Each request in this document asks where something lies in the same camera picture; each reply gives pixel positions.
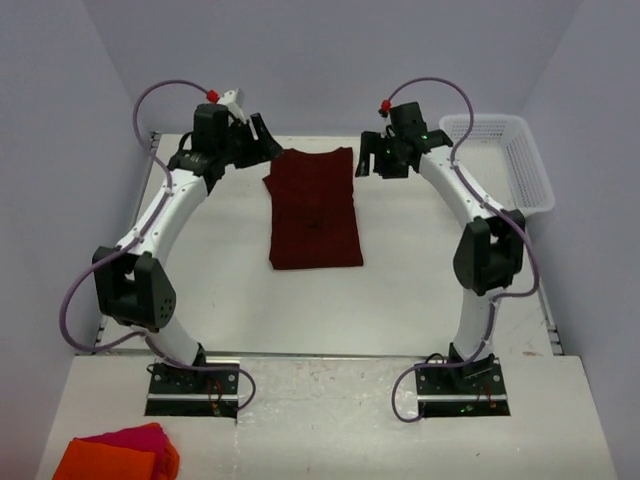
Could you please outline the dark red t-shirt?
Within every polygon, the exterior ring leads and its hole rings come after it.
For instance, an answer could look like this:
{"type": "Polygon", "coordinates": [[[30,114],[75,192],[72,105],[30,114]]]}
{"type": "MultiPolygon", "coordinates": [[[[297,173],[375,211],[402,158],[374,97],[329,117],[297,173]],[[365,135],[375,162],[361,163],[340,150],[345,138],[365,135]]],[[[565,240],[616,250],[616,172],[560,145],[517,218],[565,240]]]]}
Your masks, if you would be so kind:
{"type": "Polygon", "coordinates": [[[269,261],[275,270],[361,267],[353,150],[287,149],[263,182],[271,197],[269,261]]]}

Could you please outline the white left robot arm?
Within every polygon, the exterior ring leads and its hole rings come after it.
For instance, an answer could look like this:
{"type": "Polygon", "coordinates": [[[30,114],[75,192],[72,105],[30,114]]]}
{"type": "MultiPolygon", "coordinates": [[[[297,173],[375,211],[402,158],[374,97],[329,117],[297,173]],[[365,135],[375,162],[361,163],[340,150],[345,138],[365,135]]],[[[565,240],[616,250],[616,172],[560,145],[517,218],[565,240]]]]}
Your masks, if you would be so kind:
{"type": "Polygon", "coordinates": [[[203,348],[176,317],[177,294],[165,264],[187,221],[228,167],[244,169],[279,157],[282,147],[260,114],[246,116],[236,90],[197,106],[193,128],[160,166],[165,179],[134,227],[93,256],[99,309],[142,336],[172,380],[195,393],[208,379],[203,348]]]}

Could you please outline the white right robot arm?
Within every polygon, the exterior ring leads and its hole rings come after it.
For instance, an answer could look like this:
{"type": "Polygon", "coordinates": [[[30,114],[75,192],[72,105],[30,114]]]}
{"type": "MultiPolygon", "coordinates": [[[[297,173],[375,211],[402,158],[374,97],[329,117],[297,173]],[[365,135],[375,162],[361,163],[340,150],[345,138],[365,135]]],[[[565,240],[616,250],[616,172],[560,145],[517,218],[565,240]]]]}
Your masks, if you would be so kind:
{"type": "Polygon", "coordinates": [[[453,256],[454,275],[463,289],[459,327],[434,377],[456,392],[477,386],[493,365],[492,336],[500,294],[521,271],[526,222],[519,210],[506,211],[456,159],[456,146],[442,130],[431,130],[416,102],[382,102],[384,132],[360,137],[358,177],[383,179],[416,172],[440,195],[462,228],[453,256]]]}

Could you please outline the white plastic basket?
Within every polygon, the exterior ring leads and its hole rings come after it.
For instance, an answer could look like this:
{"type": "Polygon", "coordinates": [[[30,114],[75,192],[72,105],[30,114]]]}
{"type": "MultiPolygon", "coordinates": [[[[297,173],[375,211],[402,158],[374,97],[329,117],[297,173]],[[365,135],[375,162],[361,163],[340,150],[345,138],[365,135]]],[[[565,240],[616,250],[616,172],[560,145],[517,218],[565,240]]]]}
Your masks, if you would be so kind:
{"type": "Polygon", "coordinates": [[[468,137],[456,153],[470,175],[504,207],[525,216],[550,212],[555,196],[527,122],[515,115],[476,114],[442,117],[440,128],[455,143],[468,137]]]}

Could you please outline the pink folded t-shirt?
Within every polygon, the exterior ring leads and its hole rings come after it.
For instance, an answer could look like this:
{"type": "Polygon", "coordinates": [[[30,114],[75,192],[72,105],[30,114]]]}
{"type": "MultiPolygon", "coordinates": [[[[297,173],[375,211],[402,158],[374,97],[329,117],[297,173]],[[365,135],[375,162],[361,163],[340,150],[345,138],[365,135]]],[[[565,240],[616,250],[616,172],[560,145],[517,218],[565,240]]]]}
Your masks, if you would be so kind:
{"type": "Polygon", "coordinates": [[[159,424],[149,423],[137,427],[125,428],[116,432],[85,437],[83,441],[128,448],[141,452],[158,453],[164,450],[167,437],[159,424]]]}

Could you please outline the orange folded t-shirt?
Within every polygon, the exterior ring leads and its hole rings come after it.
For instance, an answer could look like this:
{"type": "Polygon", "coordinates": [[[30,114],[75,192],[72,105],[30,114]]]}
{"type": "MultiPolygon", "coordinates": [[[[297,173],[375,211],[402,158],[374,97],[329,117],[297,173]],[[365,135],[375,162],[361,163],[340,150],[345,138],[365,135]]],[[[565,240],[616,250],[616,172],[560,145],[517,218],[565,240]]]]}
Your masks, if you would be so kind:
{"type": "Polygon", "coordinates": [[[53,479],[176,479],[179,467],[180,455],[168,437],[164,450],[158,453],[74,438],[53,479]]]}

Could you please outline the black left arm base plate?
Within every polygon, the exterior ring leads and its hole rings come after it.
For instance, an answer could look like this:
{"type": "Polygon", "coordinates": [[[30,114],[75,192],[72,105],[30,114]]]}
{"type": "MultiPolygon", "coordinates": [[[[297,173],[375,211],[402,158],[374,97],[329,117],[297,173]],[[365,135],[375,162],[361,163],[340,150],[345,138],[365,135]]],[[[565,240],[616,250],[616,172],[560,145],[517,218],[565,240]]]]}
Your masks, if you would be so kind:
{"type": "Polygon", "coordinates": [[[207,361],[216,372],[182,371],[161,362],[149,364],[144,414],[149,417],[236,419],[239,408],[237,359],[207,361]]]}

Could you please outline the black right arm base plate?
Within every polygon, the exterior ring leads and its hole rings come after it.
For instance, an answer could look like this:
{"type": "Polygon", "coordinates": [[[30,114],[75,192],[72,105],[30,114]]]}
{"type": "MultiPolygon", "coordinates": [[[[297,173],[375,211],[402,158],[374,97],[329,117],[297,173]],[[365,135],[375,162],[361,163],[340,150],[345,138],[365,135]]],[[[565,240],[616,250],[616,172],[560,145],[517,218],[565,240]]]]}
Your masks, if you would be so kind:
{"type": "Polygon", "coordinates": [[[509,416],[500,360],[490,354],[462,368],[445,368],[440,354],[415,372],[418,413],[422,418],[509,416]]]}

